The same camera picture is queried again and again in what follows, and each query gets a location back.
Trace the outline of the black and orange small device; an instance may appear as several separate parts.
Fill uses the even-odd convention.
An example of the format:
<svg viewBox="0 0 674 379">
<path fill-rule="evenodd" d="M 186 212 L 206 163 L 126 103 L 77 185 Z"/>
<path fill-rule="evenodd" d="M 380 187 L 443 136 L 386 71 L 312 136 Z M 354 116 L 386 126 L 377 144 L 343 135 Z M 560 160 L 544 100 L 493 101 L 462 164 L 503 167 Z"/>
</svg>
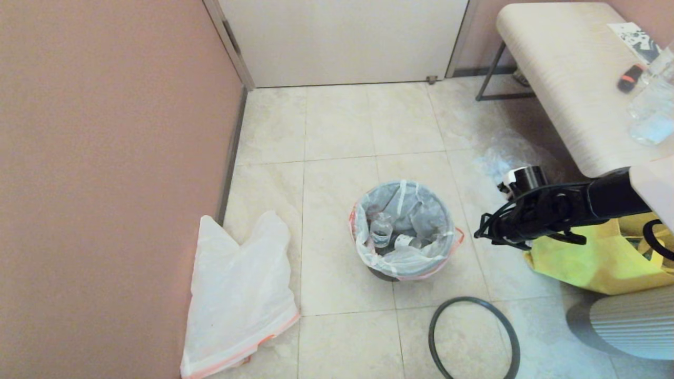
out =
<svg viewBox="0 0 674 379">
<path fill-rule="evenodd" d="M 634 88 L 636 88 L 636 85 L 638 84 L 638 81 L 640 77 L 643 74 L 643 71 L 645 71 L 645 67 L 643 67 L 640 64 L 635 64 L 630 69 L 625 71 L 621 77 L 619 78 L 617 82 L 617 89 L 621 93 L 631 93 Z"/>
</svg>

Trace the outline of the clear plastic water bottle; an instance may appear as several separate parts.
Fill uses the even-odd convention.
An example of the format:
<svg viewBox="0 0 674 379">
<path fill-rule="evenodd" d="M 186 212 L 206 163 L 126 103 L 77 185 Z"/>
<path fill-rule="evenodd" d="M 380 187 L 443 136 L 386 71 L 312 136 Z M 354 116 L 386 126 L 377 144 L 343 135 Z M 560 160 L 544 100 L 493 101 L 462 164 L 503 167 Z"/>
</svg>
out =
<svg viewBox="0 0 674 379">
<path fill-rule="evenodd" d="M 369 237 L 375 248 L 386 248 L 394 231 L 394 217 L 389 213 L 379 213 L 369 224 Z"/>
</svg>

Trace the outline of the grey ribbed round object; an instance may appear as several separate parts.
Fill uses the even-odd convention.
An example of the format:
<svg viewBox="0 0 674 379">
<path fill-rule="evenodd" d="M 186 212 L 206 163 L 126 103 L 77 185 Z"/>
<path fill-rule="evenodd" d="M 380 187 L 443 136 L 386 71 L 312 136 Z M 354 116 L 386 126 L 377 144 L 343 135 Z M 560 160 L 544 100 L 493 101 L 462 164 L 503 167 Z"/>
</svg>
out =
<svg viewBox="0 0 674 379">
<path fill-rule="evenodd" d="M 581 302 L 566 312 L 566 321 L 595 350 L 674 361 L 674 285 Z"/>
</svg>

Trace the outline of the black trash bin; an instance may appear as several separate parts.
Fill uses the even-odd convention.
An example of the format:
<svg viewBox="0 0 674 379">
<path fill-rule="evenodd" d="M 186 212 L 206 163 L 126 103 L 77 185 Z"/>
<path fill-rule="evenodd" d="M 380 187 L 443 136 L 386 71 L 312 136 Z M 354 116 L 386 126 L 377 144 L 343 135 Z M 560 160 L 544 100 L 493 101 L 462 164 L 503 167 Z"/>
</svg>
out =
<svg viewBox="0 0 674 379">
<path fill-rule="evenodd" d="M 442 271 L 453 254 L 453 248 L 434 257 L 427 257 L 422 250 L 404 248 L 402 252 L 391 251 L 381 256 L 369 252 L 374 266 L 368 266 L 376 277 L 390 282 L 421 281 Z"/>
</svg>

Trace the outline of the empty white bag orange drawstring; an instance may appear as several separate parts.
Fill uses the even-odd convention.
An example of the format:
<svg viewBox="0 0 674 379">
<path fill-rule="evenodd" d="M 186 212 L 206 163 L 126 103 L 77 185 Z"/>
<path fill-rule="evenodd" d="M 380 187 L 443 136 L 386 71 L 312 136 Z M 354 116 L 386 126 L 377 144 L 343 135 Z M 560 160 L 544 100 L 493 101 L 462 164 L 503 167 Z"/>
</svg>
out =
<svg viewBox="0 0 674 379">
<path fill-rule="evenodd" d="M 274 211 L 257 219 L 243 244 L 202 216 L 182 379 L 205 379 L 243 364 L 300 319 L 290 288 L 290 240 L 288 225 Z"/>
</svg>

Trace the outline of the yellow tote bag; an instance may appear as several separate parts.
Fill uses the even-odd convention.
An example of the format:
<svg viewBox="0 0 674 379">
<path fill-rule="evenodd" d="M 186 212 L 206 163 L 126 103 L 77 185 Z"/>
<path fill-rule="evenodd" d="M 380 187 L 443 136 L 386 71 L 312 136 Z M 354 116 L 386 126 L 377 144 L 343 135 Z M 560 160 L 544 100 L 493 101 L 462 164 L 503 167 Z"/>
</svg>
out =
<svg viewBox="0 0 674 379">
<path fill-rule="evenodd" d="M 524 257 L 537 273 L 604 295 L 674 285 L 674 258 L 656 252 L 643 237 L 643 226 L 655 219 L 654 213 L 636 214 L 576 227 L 572 231 L 585 236 L 586 244 L 542 237 Z"/>
</svg>

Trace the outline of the white bag orange drawstring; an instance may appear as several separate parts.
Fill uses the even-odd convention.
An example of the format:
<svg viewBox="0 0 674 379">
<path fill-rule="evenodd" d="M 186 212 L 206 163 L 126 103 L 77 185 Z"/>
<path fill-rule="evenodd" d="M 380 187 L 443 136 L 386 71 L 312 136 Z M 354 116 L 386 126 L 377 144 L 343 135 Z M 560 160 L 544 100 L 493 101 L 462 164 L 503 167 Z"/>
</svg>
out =
<svg viewBox="0 0 674 379">
<path fill-rule="evenodd" d="M 407 180 L 366 192 L 352 207 L 349 230 L 361 261 L 391 281 L 432 276 L 465 239 L 441 197 Z"/>
<path fill-rule="evenodd" d="M 290 240 L 288 225 L 274 211 L 257 219 L 243 244 L 202 216 L 182 379 L 205 379 L 243 364 L 300 319 L 290 288 Z"/>
</svg>

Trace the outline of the beige table with metal legs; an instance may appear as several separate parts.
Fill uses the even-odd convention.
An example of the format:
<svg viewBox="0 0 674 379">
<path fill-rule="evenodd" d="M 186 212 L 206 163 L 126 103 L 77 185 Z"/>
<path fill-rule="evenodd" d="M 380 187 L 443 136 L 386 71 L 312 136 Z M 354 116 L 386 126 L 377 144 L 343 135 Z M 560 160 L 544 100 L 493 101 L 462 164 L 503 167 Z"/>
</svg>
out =
<svg viewBox="0 0 674 379">
<path fill-rule="evenodd" d="M 638 62 L 609 28 L 623 18 L 607 3 L 511 3 L 496 28 L 529 80 L 579 171 L 600 177 L 674 155 L 674 136 L 645 146 L 628 134 L 633 94 L 617 89 Z"/>
</svg>

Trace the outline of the black and white leaflet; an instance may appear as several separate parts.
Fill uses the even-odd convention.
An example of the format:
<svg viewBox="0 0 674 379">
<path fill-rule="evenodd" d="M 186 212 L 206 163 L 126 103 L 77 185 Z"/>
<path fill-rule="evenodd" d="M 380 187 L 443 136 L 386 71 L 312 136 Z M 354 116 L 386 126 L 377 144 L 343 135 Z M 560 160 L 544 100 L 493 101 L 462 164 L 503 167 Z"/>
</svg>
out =
<svg viewBox="0 0 674 379">
<path fill-rule="evenodd" d="M 659 57 L 659 45 L 638 24 L 633 22 L 609 23 L 607 26 L 644 64 L 650 65 Z"/>
</svg>

